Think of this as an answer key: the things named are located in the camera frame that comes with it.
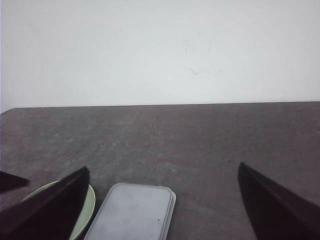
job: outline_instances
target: green bowl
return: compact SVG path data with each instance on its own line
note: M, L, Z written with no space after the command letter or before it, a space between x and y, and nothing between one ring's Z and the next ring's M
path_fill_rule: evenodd
M48 184L38 188L37 190L31 192L28 196L26 196L22 200L22 202L24 200L27 200L27 199L31 198L32 196L40 193L41 191L49 188L50 186L52 186L53 184L55 184L57 182L59 182L59 181L54 181L54 182L48 183ZM92 217L92 214L94 213L95 205L96 205L95 191L92 188L92 186L89 185L88 192L86 193L86 197L84 200L82 210L81 210L80 215L74 225L74 228L73 228L73 231L70 235L69 240L77 239L80 236L80 234L83 232L83 230L85 229L85 227L89 223L90 218Z

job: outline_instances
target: white plastic container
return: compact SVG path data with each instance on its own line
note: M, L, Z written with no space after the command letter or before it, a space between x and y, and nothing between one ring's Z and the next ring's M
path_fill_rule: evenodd
M84 239L165 240L175 202L175 193L167 187L117 183Z

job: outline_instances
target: dark table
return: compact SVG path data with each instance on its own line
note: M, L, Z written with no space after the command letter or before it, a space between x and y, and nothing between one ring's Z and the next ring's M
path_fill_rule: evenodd
M1 115L1 169L31 180L3 194L3 209L86 165L95 212L116 183L161 185L177 196L168 240L254 240L237 180L241 161L320 205L320 102L16 108Z

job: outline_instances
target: white wall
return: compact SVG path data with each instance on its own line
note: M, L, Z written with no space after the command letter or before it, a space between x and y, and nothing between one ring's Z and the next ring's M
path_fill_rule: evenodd
M2 0L1 111L320 100L319 0Z

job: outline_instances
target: gray speckled surface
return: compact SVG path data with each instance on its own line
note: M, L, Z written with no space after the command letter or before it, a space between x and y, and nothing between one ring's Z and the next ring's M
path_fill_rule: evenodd
M320 102L18 108L1 115L1 168L31 180L2 207L86 165L100 207L110 187L177 196L168 240L254 240L241 161L320 205Z

